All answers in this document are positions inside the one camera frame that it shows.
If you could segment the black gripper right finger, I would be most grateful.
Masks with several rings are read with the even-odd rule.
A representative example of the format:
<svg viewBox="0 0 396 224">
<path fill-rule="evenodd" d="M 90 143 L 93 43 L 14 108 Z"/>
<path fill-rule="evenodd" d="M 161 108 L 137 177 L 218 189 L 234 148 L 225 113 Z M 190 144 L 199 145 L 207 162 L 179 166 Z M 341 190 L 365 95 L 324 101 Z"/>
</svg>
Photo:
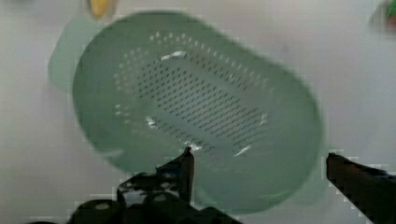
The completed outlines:
<svg viewBox="0 0 396 224">
<path fill-rule="evenodd" d="M 395 224 L 395 176 L 330 153 L 328 180 L 374 224 Z"/>
</svg>

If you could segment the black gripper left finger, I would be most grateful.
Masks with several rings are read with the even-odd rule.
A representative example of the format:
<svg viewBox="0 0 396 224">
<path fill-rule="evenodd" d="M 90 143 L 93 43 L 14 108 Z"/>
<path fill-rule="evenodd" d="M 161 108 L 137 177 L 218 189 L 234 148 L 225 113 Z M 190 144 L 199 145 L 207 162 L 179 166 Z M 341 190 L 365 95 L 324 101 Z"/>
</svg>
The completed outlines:
<svg viewBox="0 0 396 224">
<path fill-rule="evenodd" d="M 178 157 L 157 167 L 156 172 L 174 177 L 177 180 L 179 198 L 186 203 L 191 202 L 194 178 L 194 156 L 191 147 L 186 147 Z"/>
</svg>

